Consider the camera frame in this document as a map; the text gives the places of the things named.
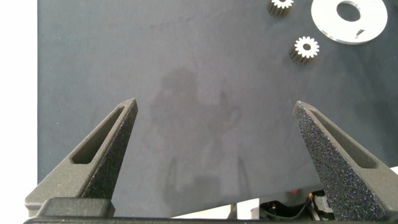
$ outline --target white background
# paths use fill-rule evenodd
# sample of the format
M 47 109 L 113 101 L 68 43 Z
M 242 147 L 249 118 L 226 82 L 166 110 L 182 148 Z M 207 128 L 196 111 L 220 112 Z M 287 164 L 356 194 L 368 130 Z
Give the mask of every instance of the white background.
M 23 223 L 37 184 L 37 1 L 1 1 L 0 57 L 1 223 Z

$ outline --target small metal gear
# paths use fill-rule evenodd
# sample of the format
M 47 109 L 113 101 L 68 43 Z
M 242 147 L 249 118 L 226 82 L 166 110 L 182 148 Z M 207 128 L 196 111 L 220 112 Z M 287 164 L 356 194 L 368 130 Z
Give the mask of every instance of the small metal gear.
M 296 44 L 290 51 L 290 58 L 300 63 L 309 63 L 318 55 L 318 42 L 311 37 L 302 37 L 296 40 Z
M 270 0 L 268 11 L 274 16 L 284 17 L 290 11 L 293 0 Z

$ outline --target table surface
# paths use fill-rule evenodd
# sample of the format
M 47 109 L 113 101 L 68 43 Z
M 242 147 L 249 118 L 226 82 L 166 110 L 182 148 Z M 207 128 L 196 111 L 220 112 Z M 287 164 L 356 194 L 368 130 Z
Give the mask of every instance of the table surface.
M 311 1 L 39 1 L 41 181 L 120 102 L 136 123 L 114 191 L 117 216 L 172 217 L 319 184 L 292 116 L 309 103 L 398 165 L 398 1 L 376 39 L 324 36 Z M 303 36 L 320 45 L 289 59 Z

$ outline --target gear teeth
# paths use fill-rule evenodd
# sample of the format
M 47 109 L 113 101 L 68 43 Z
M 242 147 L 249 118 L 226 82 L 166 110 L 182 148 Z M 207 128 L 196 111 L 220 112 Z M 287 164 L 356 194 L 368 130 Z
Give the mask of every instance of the gear teeth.
M 311 62 L 319 52 L 318 42 L 314 38 L 302 37 L 296 40 L 296 44 L 291 48 L 289 56 L 296 62 L 307 64 Z M 304 49 L 304 45 L 310 46 L 309 50 Z
M 268 11 L 270 14 L 277 17 L 285 17 L 292 7 L 292 0 L 270 0 L 268 4 Z

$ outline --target white washer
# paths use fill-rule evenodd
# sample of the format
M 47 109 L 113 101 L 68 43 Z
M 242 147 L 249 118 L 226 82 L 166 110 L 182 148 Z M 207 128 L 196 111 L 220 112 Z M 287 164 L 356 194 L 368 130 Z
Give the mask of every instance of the white washer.
M 350 22 L 341 18 L 337 6 L 355 6 L 361 17 Z M 313 0 L 312 19 L 327 37 L 344 44 L 362 44 L 377 37 L 386 27 L 387 9 L 382 0 Z

